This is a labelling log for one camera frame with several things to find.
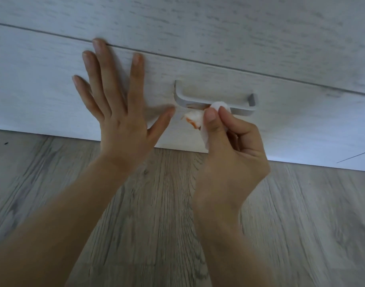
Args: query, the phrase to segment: drawer handle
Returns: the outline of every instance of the drawer handle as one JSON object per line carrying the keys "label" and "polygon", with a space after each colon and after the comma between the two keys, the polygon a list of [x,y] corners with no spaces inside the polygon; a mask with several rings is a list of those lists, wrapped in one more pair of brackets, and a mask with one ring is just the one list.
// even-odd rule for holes
{"label": "drawer handle", "polygon": [[[195,110],[205,110],[210,107],[216,101],[208,101],[205,99],[199,99],[196,97],[187,97],[183,93],[182,82],[176,80],[174,82],[174,100],[176,103],[185,108],[195,109]],[[245,96],[245,104],[234,105],[228,104],[230,110],[235,115],[250,116],[257,109],[259,105],[258,96],[255,93]]]}

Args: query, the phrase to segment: fingernail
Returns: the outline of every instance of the fingernail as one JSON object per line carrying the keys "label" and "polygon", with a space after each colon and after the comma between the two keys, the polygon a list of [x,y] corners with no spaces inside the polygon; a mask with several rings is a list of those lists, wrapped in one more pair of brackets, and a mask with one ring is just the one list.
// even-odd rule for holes
{"label": "fingernail", "polygon": [[101,41],[99,39],[92,40],[92,45],[93,45],[96,53],[100,53],[101,52],[101,46],[102,46],[102,44],[101,44]]}
{"label": "fingernail", "polygon": [[216,119],[216,110],[213,108],[208,108],[206,109],[204,116],[207,122],[214,121]]}
{"label": "fingernail", "polygon": [[76,75],[72,76],[72,81],[73,81],[73,84],[76,86],[78,86],[78,79],[76,77]]}
{"label": "fingernail", "polygon": [[88,54],[86,52],[83,52],[83,54],[81,55],[81,57],[83,58],[84,65],[86,67],[88,67],[89,66],[89,57],[88,57]]}
{"label": "fingernail", "polygon": [[133,65],[137,65],[139,61],[140,61],[140,54],[135,53],[132,58]]}
{"label": "fingernail", "polygon": [[171,109],[169,110],[169,117],[170,117],[170,118],[173,118],[173,116],[174,116],[175,112],[176,112],[176,108],[175,108],[175,107],[171,108]]}

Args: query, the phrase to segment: laminate flooring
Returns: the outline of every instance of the laminate flooring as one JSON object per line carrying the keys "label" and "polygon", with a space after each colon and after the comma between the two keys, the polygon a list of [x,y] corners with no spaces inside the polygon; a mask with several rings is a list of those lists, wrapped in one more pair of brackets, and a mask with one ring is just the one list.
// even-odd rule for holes
{"label": "laminate flooring", "polygon": [[[94,141],[0,130],[0,240],[98,153]],[[113,197],[67,286],[210,286],[191,207],[205,156],[155,149]],[[365,286],[365,172],[271,162],[241,223],[278,286]]]}

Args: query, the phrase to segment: drawer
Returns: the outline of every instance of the drawer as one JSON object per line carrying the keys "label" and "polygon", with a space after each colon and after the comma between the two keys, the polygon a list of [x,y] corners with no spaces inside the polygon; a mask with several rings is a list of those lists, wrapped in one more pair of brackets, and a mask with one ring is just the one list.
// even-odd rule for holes
{"label": "drawer", "polygon": [[365,92],[365,0],[0,0],[0,23]]}
{"label": "drawer", "polygon": [[[99,125],[71,81],[74,74],[87,77],[81,58],[86,49],[92,44],[0,26],[0,129],[99,140]],[[125,83],[133,51],[114,52]],[[242,118],[260,128],[269,159],[343,167],[337,162],[365,151],[363,95],[150,53],[145,59],[148,114],[175,103],[175,80],[191,96],[206,99],[234,101],[253,92],[259,108]],[[199,132],[181,120],[187,111],[177,107],[157,147],[206,151]]]}

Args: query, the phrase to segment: wood grain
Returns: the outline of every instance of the wood grain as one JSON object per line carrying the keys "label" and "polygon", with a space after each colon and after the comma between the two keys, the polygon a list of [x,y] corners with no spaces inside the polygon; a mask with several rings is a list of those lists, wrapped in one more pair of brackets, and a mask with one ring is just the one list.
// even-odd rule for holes
{"label": "wood grain", "polygon": [[0,23],[365,92],[365,0],[0,0]]}
{"label": "wood grain", "polygon": [[[0,240],[98,147],[0,131]],[[112,199],[67,286],[210,286],[191,208],[205,156],[155,149]],[[277,286],[365,286],[365,172],[271,162],[241,223]]]}
{"label": "wood grain", "polygon": [[[91,44],[0,26],[0,129],[99,140],[99,125],[71,81],[74,74],[86,77],[80,57],[85,49]],[[133,51],[113,50],[127,86]],[[259,127],[270,160],[365,170],[365,163],[338,163],[365,152],[365,96],[152,54],[145,58],[149,125],[163,106],[174,104],[175,80],[187,94],[212,101],[240,101],[255,92],[260,107],[247,120]],[[157,147],[206,152],[199,132],[181,120],[187,111],[177,107]]]}

